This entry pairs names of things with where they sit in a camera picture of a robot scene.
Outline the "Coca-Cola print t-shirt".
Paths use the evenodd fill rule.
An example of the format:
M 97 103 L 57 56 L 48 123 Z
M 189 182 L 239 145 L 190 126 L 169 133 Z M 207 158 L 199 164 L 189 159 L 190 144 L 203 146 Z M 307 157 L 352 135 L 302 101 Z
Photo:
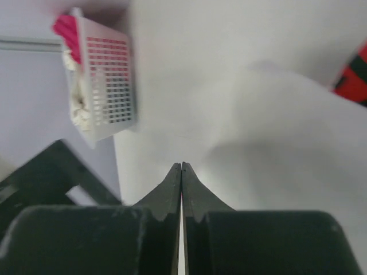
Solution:
M 366 42 L 344 66 L 332 91 L 366 108 Z

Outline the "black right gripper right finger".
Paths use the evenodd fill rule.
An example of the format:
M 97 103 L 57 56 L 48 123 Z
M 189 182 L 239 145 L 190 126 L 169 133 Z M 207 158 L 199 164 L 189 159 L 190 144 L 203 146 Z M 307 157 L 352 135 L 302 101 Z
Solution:
M 205 216 L 210 211 L 233 211 L 233 208 L 201 183 L 187 162 L 182 164 L 181 194 L 185 273 L 212 274 L 210 240 Z

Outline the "plain white t-shirt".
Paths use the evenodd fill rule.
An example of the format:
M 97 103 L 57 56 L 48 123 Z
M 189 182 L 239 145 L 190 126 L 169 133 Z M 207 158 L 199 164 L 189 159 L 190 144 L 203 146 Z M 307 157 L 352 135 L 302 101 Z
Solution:
M 366 109 L 260 63 L 233 87 L 228 117 L 198 170 L 236 209 L 322 210 L 366 221 Z

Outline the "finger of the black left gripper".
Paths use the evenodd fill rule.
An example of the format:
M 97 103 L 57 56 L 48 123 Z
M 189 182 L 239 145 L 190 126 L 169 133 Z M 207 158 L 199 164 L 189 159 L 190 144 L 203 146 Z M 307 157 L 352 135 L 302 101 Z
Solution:
M 29 206 L 76 205 L 67 196 L 74 187 L 81 187 L 98 205 L 120 203 L 74 151 L 58 140 L 1 182 L 1 226 L 8 226 Z

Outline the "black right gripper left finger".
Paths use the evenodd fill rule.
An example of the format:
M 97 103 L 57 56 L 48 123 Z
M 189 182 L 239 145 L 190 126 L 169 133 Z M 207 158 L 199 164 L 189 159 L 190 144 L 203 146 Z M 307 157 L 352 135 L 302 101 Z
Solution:
M 139 274 L 177 274 L 181 220 L 181 164 L 138 201 L 149 211 L 139 259 Z

